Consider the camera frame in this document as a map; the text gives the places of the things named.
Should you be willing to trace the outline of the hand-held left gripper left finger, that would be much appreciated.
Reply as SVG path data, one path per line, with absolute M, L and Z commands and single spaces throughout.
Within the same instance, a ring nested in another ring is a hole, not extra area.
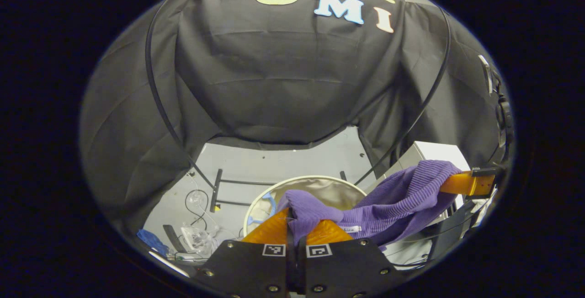
M 221 298 L 288 298 L 294 243 L 285 208 L 242 240 L 226 240 L 196 268 L 194 281 Z

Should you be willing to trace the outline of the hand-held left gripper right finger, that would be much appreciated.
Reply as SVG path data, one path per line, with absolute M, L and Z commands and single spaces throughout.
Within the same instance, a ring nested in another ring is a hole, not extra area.
M 321 220 L 296 245 L 296 292 L 306 298 L 376 298 L 407 281 L 371 239 Z

